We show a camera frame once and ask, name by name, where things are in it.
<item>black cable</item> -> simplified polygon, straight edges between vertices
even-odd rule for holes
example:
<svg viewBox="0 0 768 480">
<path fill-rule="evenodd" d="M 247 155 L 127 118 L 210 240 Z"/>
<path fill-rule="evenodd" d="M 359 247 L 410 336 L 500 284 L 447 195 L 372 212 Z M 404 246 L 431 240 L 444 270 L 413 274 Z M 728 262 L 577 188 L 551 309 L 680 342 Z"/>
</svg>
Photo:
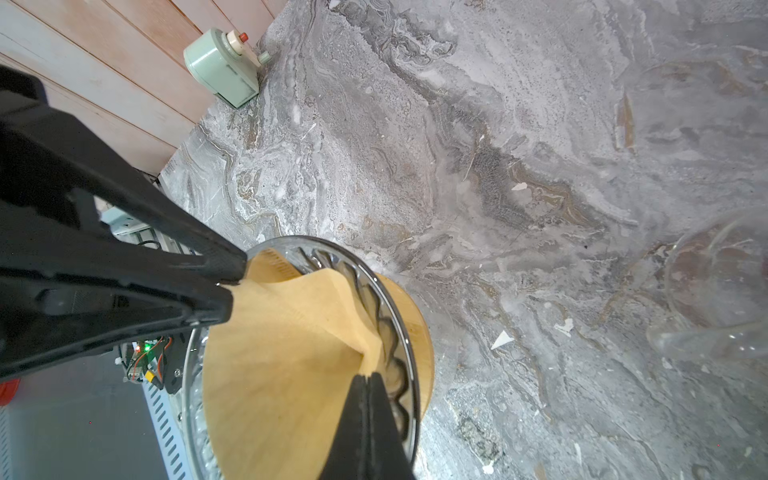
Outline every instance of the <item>black cable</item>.
<svg viewBox="0 0 768 480">
<path fill-rule="evenodd" d="M 157 241 L 155 241 L 155 240 L 145 240 L 145 241 L 143 241 L 143 242 L 139 243 L 139 246 L 141 246 L 141 245 L 146 245 L 147 243 L 154 243 L 155 245 L 157 245 L 157 248 L 159 248 L 160 250 L 162 250 L 162 249 L 163 249 L 163 246 L 162 246 L 162 245 L 160 245 L 160 242 L 157 242 Z"/>
<path fill-rule="evenodd" d="M 153 183 L 153 184 L 154 183 L 158 183 L 158 184 L 160 183 L 160 178 L 157 175 L 148 174 L 144 170 L 141 170 L 140 168 L 136 168 L 136 167 L 134 167 L 134 170 L 136 170 L 140 174 L 144 174 L 144 175 L 147 175 L 148 177 L 152 177 L 152 182 L 151 183 Z"/>
<path fill-rule="evenodd" d="M 165 351 L 168 350 L 168 347 L 173 341 L 174 338 L 172 336 L 167 338 L 163 351 L 157 358 L 157 373 L 160 374 L 160 380 L 163 383 L 163 386 L 165 386 L 165 366 L 168 364 L 168 358 L 165 356 Z"/>
<path fill-rule="evenodd" d="M 125 354 L 123 353 L 122 345 L 118 345 L 118 352 L 120 353 L 120 363 L 123 364 L 123 368 L 128 368 L 128 364 L 125 362 Z"/>
</svg>

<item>wooden wall panel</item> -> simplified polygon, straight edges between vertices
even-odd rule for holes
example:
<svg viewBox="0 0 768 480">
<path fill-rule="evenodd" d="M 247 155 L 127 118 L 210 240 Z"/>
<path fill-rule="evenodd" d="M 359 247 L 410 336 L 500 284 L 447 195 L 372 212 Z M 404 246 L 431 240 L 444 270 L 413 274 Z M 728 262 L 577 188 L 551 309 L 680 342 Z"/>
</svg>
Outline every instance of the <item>wooden wall panel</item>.
<svg viewBox="0 0 768 480">
<path fill-rule="evenodd" d="M 40 78 L 37 72 L 3 54 L 0 54 L 0 64 Z M 55 84 L 47 78 L 40 79 L 45 86 L 49 105 L 73 114 L 133 167 L 157 175 L 176 151 L 175 147 L 136 128 L 61 85 Z"/>
<path fill-rule="evenodd" d="M 45 84 L 134 166 L 157 173 L 214 102 L 184 49 L 216 27 L 255 46 L 287 0 L 0 0 L 0 63 Z"/>
<path fill-rule="evenodd" d="M 102 0 L 13 0 L 190 121 L 214 97 L 173 58 Z"/>
<path fill-rule="evenodd" d="M 178 147 L 194 123 L 46 24 L 0 0 L 0 51 L 141 130 Z"/>
<path fill-rule="evenodd" d="M 213 0 L 172 0 L 176 7 L 202 32 L 218 28 L 230 31 L 234 28 L 230 19 L 216 6 Z"/>
<path fill-rule="evenodd" d="M 146 35 L 182 68 L 184 49 L 202 31 L 185 17 L 170 0 L 104 0 L 135 28 Z"/>
<path fill-rule="evenodd" d="M 283 11 L 288 0 L 262 0 L 274 18 Z"/>
<path fill-rule="evenodd" d="M 244 31 L 253 40 L 252 45 L 258 43 L 261 35 L 274 20 L 272 14 L 266 9 L 261 0 L 214 0 L 216 5 L 232 22 L 239 31 Z"/>
</svg>

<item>red object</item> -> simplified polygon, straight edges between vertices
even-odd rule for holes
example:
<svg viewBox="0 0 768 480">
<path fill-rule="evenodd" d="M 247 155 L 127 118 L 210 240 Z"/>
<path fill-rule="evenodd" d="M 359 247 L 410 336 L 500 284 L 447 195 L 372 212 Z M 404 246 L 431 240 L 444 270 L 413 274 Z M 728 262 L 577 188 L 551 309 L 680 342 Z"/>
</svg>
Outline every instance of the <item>red object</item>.
<svg viewBox="0 0 768 480">
<path fill-rule="evenodd" d="M 6 406 L 13 400 L 19 381 L 20 379 L 16 379 L 0 384 L 0 406 Z"/>
</svg>

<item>marble countertop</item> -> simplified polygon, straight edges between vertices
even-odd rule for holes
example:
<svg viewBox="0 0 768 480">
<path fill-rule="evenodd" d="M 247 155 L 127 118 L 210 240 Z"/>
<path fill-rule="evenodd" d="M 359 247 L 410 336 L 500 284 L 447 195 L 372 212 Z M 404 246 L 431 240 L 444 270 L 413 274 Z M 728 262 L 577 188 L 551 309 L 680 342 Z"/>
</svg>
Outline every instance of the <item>marble countertop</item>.
<svg viewBox="0 0 768 480">
<path fill-rule="evenodd" d="M 645 332 L 676 239 L 766 203 L 767 31 L 757 0 L 291 0 L 262 94 L 161 181 L 241 248 L 325 237 L 417 299 L 421 480 L 765 478 L 766 363 Z"/>
</svg>

